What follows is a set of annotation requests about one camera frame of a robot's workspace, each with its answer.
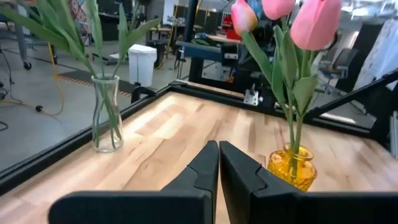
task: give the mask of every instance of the gray floor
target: gray floor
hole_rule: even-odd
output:
[[[52,65],[47,47],[34,47],[29,49],[28,55],[32,63],[32,69],[23,68],[17,44],[14,41],[2,40],[2,49],[10,62],[12,78],[15,85],[12,86],[12,95],[31,105],[42,105],[47,111],[58,111],[60,108],[60,95],[54,82]],[[106,54],[117,51],[115,43],[107,43],[104,46]],[[58,73],[70,72],[76,69],[86,70],[85,66],[76,61],[65,52],[57,52]],[[173,55],[165,60],[163,67],[154,72],[152,88],[159,89],[176,79],[177,71],[174,67]],[[182,77],[188,75],[190,61],[183,65]],[[114,66],[106,67],[107,72],[112,72]],[[204,72],[212,73],[214,66],[209,66]],[[122,80],[129,81],[128,65],[122,65],[118,75]],[[0,55],[0,81],[6,84],[8,89],[8,68]],[[0,103],[0,121],[8,124],[8,129],[0,131],[0,170],[27,159],[41,150],[52,147],[65,138],[75,134],[91,124],[91,117],[95,106],[95,93],[93,87],[60,80],[65,92],[65,107],[58,116],[47,116],[37,113],[25,106]],[[118,96],[121,109],[129,105],[129,98]],[[334,99],[334,96],[320,95],[316,104],[324,104]],[[352,106],[346,105],[332,112],[341,117],[349,117],[357,123],[368,123],[369,118],[358,115]]]

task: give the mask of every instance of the tulip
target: tulip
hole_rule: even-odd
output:
[[[232,23],[235,33],[241,37],[242,31],[252,31],[257,27],[257,16],[244,0],[237,0],[231,6]]]
[[[305,50],[321,50],[333,40],[342,0],[307,0],[295,18],[290,36]]]
[[[262,0],[262,10],[272,20],[289,15],[294,9],[294,0]]]

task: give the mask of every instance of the floor mat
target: floor mat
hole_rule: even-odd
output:
[[[77,71],[59,74],[59,77],[63,80],[70,81],[73,83],[87,85],[87,86],[93,86],[93,83],[91,81],[91,73],[90,72],[77,70]],[[119,81],[119,94],[120,95],[130,97],[133,88],[134,88],[133,84],[126,82],[124,80]]]

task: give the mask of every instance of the amber vase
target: amber vase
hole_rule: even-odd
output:
[[[307,191],[317,177],[317,170],[310,162],[313,153],[306,147],[300,146],[298,153],[290,150],[290,144],[284,150],[271,153],[268,170],[294,187]]]

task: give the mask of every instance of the glass vase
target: glass vase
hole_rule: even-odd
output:
[[[306,192],[317,177],[317,170],[310,162],[312,159],[313,153],[306,147],[300,146],[296,154],[287,144],[284,150],[271,153],[268,171]]]
[[[111,74],[91,77],[95,88],[93,148],[113,152],[123,145],[123,125],[116,99],[119,77]]]

